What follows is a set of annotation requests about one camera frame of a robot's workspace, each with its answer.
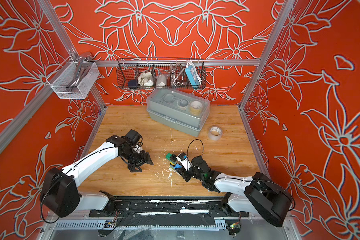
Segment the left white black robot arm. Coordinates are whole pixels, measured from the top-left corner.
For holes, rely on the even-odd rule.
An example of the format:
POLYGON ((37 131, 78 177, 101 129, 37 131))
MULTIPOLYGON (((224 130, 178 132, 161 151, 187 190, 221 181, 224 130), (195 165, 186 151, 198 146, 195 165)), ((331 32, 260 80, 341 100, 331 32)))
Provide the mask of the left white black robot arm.
POLYGON ((130 130, 122 137, 113 135, 78 161, 62 169, 53 167, 48 170, 40 195, 41 207, 47 207, 59 218, 81 210, 115 212, 116 198, 113 195, 105 191, 83 193, 78 187, 100 167, 116 158, 121 158, 131 173, 140 173, 142 165, 153 164, 150 154, 143 150, 143 137, 138 132, 130 130))

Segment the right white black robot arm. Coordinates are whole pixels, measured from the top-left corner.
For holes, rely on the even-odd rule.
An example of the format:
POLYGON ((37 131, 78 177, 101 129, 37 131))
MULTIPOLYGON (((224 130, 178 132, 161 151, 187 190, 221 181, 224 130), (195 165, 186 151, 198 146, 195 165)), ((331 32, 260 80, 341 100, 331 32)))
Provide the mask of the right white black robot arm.
POLYGON ((263 173, 252 177, 230 176, 212 170, 203 160, 194 163, 178 162, 175 171, 188 182, 199 180, 210 192, 226 193, 222 206, 234 212, 258 213, 275 227, 282 227, 290 207, 295 204, 292 195, 263 173))

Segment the black lego brick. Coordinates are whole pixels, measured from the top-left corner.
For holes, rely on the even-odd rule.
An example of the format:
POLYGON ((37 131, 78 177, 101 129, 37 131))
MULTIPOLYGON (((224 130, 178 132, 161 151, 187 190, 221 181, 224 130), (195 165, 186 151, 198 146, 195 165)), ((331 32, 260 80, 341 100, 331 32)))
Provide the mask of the black lego brick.
POLYGON ((178 160, 177 160, 177 156, 174 155, 174 154, 172 154, 172 155, 170 156, 170 160, 171 160, 172 163, 176 163, 176 162, 178 161, 178 160))

